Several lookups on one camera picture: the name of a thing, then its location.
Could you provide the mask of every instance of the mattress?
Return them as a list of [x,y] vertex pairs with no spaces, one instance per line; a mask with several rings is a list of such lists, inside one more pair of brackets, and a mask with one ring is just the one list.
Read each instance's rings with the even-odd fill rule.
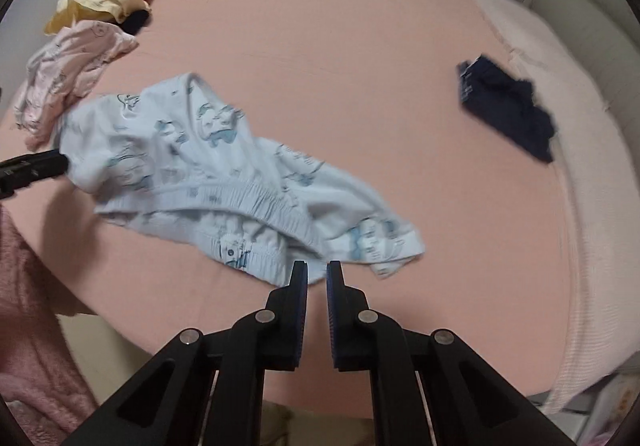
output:
[[[572,224],[562,170],[532,159],[458,101],[456,65],[508,49],[473,0],[154,0],[140,47],[94,95],[133,93],[197,72],[268,137],[345,169],[414,223],[424,256],[388,279],[345,280],[403,327],[448,327],[524,394],[561,366],[571,299]],[[7,116],[0,158],[25,152]],[[272,288],[188,245],[103,223],[66,179],[6,207],[44,264],[148,352],[185,327],[230,327]],[[268,372],[264,397],[370,416],[368,375],[332,368],[326,287],[308,293],[302,363]]]

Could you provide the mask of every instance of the upholstered headboard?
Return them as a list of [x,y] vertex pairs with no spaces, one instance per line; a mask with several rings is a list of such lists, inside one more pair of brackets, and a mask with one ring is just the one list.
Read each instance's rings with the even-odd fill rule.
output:
[[640,23],[625,0],[525,0],[591,74],[640,179]]

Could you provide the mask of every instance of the bed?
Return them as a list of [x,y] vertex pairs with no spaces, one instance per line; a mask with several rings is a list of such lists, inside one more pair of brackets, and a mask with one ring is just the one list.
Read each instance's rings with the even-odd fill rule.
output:
[[[109,66],[93,95],[197,72],[246,112],[255,135],[373,185],[418,227],[427,252],[385,280],[347,265],[347,282],[405,328],[455,330],[524,394],[555,389],[557,406],[640,347],[630,324],[640,317],[632,300],[640,278],[629,274],[638,264],[640,198],[593,82],[542,21],[516,7],[155,0],[140,47]],[[539,43],[529,54],[532,32]],[[561,122],[556,162],[533,160],[460,109],[455,66],[481,53],[541,83],[543,104]],[[564,65],[562,76],[540,61]],[[566,111],[580,94],[591,101],[580,118],[594,129],[587,138]],[[574,102],[559,103],[559,95]],[[23,138],[5,116],[0,158],[24,153]],[[586,158],[599,142],[597,158]],[[603,163],[613,188],[594,172]],[[592,201],[600,210],[585,219]],[[5,205],[53,274],[151,353],[185,327],[227,328],[263,306],[271,289],[190,246],[101,222],[91,197],[66,179],[38,183]],[[604,294],[593,291],[594,277]],[[308,296],[302,364],[293,374],[268,372],[265,399],[370,416],[367,376],[332,370],[324,283]]]

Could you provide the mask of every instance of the yellow garment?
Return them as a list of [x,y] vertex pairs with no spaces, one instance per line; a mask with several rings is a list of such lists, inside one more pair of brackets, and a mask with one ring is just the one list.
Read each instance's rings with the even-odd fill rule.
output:
[[44,27],[45,34],[57,34],[80,20],[122,23],[138,10],[151,12],[144,0],[58,0],[56,13]]

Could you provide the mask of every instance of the fuzzy pink blanket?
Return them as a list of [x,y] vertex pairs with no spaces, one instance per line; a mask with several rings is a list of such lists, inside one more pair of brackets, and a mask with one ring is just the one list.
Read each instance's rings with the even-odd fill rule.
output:
[[47,294],[50,272],[0,205],[0,394],[35,446],[54,446],[96,409]]

